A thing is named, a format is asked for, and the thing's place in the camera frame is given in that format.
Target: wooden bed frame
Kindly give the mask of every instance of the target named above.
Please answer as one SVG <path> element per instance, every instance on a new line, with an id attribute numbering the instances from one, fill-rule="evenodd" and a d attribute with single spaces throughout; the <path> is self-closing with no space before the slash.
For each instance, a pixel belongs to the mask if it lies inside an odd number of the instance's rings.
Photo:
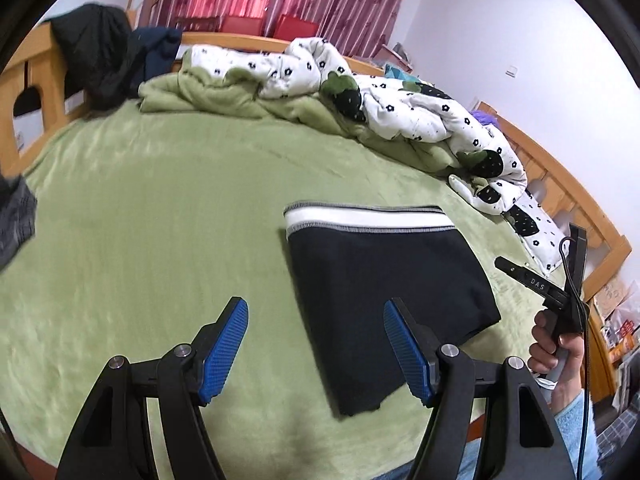
<path id="1" fill-rule="evenodd" d="M 134 12 L 129 13 L 129 18 L 132 23 L 135 21 Z M 183 35 L 182 42 L 264 52 L 282 52 L 288 45 L 286 41 L 273 38 L 212 32 L 187 32 Z M 354 72 L 383 75 L 378 67 L 365 62 L 349 58 L 347 62 Z M 174 68 L 177 69 L 179 63 L 177 61 Z M 68 114 L 65 113 L 65 75 L 65 61 L 52 36 L 49 23 L 34 28 L 27 35 L 0 74 L 0 168 L 5 176 L 26 170 L 57 130 L 87 112 L 88 108 L 84 104 Z M 14 135 L 13 108 L 18 95 L 30 86 L 36 87 L 40 94 L 44 133 L 20 153 Z M 480 103 L 479 109 L 498 116 L 486 103 Z M 498 120 L 502 131 L 523 162 L 529 181 L 541 180 L 544 184 L 546 196 L 542 207 L 547 213 L 553 218 L 562 210 L 570 212 L 573 222 L 587 229 L 590 247 L 597 248 L 605 244 L 609 248 L 607 256 L 584 282 L 585 300 L 590 300 L 618 272 L 631 252 L 628 240 L 617 231 L 581 184 L 544 148 L 509 121 L 500 116 Z M 616 381 L 607 347 L 600 335 L 600 318 L 593 310 L 590 325 L 591 387 L 593 400 L 597 401 L 615 392 Z"/>

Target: metal screw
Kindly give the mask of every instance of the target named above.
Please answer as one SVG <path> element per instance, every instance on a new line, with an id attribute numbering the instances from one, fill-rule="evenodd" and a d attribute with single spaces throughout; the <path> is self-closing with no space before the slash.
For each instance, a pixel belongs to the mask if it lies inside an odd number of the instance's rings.
<path id="1" fill-rule="evenodd" d="M 109 359 L 109 368 L 112 370 L 117 370 L 124 364 L 124 357 L 121 355 L 116 355 Z"/>
<path id="2" fill-rule="evenodd" d="M 187 357 L 191 353 L 191 345 L 183 343 L 174 348 L 174 354 L 178 357 Z"/>
<path id="3" fill-rule="evenodd" d="M 512 355 L 507 359 L 507 363 L 511 368 L 515 368 L 516 370 L 520 370 L 524 366 L 524 361 L 520 359 L 517 355 Z"/>
<path id="4" fill-rule="evenodd" d="M 447 343 L 446 345 L 442 345 L 440 347 L 440 351 L 447 357 L 455 357 L 460 353 L 460 350 L 458 350 L 458 347 L 450 343 Z"/>

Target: green blanket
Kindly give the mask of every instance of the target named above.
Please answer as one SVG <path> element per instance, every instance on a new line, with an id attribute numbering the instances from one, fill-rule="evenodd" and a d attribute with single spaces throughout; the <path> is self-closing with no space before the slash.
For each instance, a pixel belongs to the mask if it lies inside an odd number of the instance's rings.
<path id="1" fill-rule="evenodd" d="M 51 463 L 109 357 L 160 357 L 233 295 L 249 304 L 249 328 L 203 409 L 230 480 L 367 479 L 412 458 L 429 412 L 407 387 L 352 418 L 327 402 L 287 267 L 282 211 L 295 200 L 440 205 L 502 314 L 465 350 L 501 361 L 532 341 L 540 299 L 493 266 L 498 254 L 529 261 L 507 222 L 342 136 L 269 116 L 140 114 L 127 102 L 60 132 L 28 183 L 36 237 L 0 274 L 0 404 L 18 440 Z M 154 402 L 150 424 L 171 478 Z"/>
<path id="2" fill-rule="evenodd" d="M 320 93 L 287 99 L 257 97 L 259 82 L 248 70 L 231 69 L 224 79 L 191 67 L 185 54 L 179 72 L 142 83 L 142 112 L 203 111 L 247 119 L 278 118 L 306 124 L 324 134 L 357 139 L 364 146 L 427 173 L 444 173 L 460 167 L 447 143 L 426 144 L 402 136 L 385 140 L 363 124 L 343 117 L 328 97 Z"/>

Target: hand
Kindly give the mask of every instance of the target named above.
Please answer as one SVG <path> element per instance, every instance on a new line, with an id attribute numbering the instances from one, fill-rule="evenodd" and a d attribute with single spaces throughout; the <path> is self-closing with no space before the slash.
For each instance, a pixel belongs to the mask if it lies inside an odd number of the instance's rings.
<path id="1" fill-rule="evenodd" d="M 545 330 L 546 317 L 543 311 L 536 314 L 534 322 L 531 335 L 537 342 L 529 347 L 531 357 L 527 361 L 527 365 L 534 372 L 546 374 L 558 364 L 558 359 L 553 356 L 556 351 L 556 343 Z M 562 334 L 559 343 L 562 348 L 568 350 L 569 355 L 558 379 L 558 384 L 551 393 L 549 408 L 554 415 L 564 410 L 582 391 L 580 381 L 580 366 L 584 357 L 582 336 L 580 334 Z"/>

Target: blue textured pad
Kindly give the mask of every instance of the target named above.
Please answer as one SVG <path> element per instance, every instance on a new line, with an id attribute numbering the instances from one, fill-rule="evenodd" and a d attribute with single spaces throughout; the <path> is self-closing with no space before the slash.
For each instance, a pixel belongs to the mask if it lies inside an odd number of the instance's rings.
<path id="1" fill-rule="evenodd" d="M 222 391 L 248 324 L 249 307 L 244 300 L 240 300 L 220 332 L 213 350 L 204 360 L 202 386 L 198 390 L 202 402 L 208 404 Z"/>
<path id="2" fill-rule="evenodd" d="M 429 368 L 398 308 L 391 300 L 385 303 L 384 321 L 386 336 L 400 363 L 409 390 L 414 397 L 426 404 L 433 396 L 429 386 Z"/>

